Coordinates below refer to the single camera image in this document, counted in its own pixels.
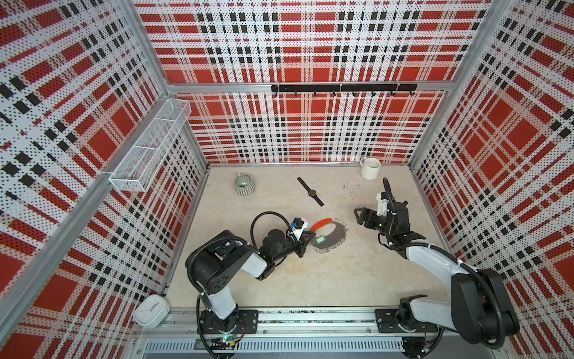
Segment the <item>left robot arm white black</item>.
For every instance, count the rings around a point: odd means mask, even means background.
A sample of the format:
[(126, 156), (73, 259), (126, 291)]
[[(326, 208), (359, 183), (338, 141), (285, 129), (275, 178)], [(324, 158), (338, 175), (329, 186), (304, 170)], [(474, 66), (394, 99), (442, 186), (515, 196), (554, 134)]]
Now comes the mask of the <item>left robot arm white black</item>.
[(290, 227), (286, 231), (271, 230), (256, 249), (244, 239), (224, 230), (196, 249), (185, 261), (191, 285), (200, 293), (200, 324), (202, 334), (256, 332), (251, 323), (256, 311), (242, 310), (233, 298), (231, 280), (242, 271), (263, 281), (273, 273), (279, 262), (291, 254), (303, 257), (315, 233)]

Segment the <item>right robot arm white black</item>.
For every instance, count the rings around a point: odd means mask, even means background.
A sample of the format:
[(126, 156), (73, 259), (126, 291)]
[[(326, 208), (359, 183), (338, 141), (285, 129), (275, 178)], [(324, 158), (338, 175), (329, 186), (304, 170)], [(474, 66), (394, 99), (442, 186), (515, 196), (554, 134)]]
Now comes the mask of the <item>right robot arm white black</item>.
[(520, 322), (502, 276), (493, 269), (478, 269), (431, 244), (413, 231), (406, 202), (383, 196), (377, 209), (354, 210), (357, 224), (374, 230), (382, 246), (422, 267), (450, 291), (447, 302), (426, 295), (404, 297), (395, 324), (405, 332), (423, 326), (453, 331), (470, 344), (499, 349), (520, 333)]

